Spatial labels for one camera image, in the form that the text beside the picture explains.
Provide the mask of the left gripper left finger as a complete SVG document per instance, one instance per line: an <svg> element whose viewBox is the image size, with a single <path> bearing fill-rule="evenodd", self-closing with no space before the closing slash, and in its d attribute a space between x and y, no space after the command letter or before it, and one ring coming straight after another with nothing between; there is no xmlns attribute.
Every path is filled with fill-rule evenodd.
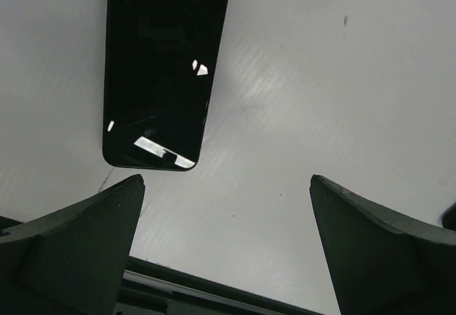
<svg viewBox="0 0 456 315"><path fill-rule="evenodd" d="M145 195L141 175L1 230L2 314L111 314Z"/></svg>

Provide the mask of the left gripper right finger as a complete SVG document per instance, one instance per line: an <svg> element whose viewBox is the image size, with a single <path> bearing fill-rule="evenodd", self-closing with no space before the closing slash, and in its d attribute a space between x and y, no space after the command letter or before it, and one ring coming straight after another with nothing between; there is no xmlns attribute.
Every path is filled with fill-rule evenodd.
<svg viewBox="0 0 456 315"><path fill-rule="evenodd" d="M342 314L454 314L455 231L314 175L310 196Z"/></svg>

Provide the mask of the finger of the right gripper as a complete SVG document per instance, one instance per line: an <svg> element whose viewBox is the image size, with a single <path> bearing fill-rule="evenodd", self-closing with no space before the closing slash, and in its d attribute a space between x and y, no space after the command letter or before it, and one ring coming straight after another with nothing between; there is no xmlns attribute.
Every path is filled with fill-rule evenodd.
<svg viewBox="0 0 456 315"><path fill-rule="evenodd" d="M456 229L456 204L445 211L441 221L445 229Z"/></svg>

